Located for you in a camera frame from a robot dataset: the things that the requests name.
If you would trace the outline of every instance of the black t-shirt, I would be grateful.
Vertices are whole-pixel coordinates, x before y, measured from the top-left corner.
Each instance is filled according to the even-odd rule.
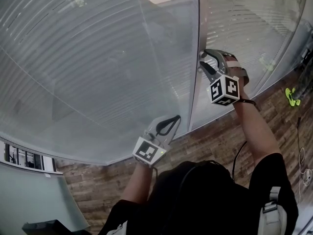
[[[259,162],[249,189],[235,184],[220,164],[183,162],[160,174],[144,205],[120,200],[100,235],[125,221],[127,235],[257,234],[260,210],[269,202],[273,186],[281,187],[278,204],[287,213],[285,234],[291,235],[298,208],[278,153]]]

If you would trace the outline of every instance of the glass panel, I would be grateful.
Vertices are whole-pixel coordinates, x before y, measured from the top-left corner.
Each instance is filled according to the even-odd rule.
[[[256,95],[284,54],[301,16],[305,0],[207,0],[206,48],[233,53],[248,72],[245,87]],[[232,106],[209,102],[209,80],[202,74],[193,129],[220,117]]]
[[[198,0],[0,0],[0,136],[108,164],[162,115],[187,132]]]
[[[63,175],[19,169],[0,162],[0,182],[2,235],[25,235],[22,230],[25,223],[54,219],[58,219],[70,231],[89,226]]]

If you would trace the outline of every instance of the wrist strap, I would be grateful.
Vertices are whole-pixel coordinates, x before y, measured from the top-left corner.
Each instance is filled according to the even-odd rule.
[[[249,103],[249,104],[253,104],[254,106],[256,106],[256,102],[254,102],[253,100],[249,100],[249,99],[240,98],[237,102]]]

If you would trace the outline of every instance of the neon yellow shoe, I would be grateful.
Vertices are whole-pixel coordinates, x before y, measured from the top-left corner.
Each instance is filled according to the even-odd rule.
[[[291,106],[294,106],[294,105],[295,105],[295,100],[293,100],[293,98],[292,98],[292,96],[291,96],[291,91],[290,91],[289,88],[286,88],[286,89],[285,89],[285,94],[286,94],[286,97],[287,97],[288,100],[289,100],[289,104],[290,104]]]

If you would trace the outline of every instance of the white strap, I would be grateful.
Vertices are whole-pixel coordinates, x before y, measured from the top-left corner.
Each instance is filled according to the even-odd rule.
[[[270,190],[269,200],[270,201],[273,201],[273,200],[278,201],[279,191],[280,191],[280,187],[273,186],[272,189]]]
[[[229,68],[232,68],[232,67],[239,67],[239,68],[241,68],[241,65],[239,64],[238,61],[227,61],[226,64],[227,64],[227,66]]]

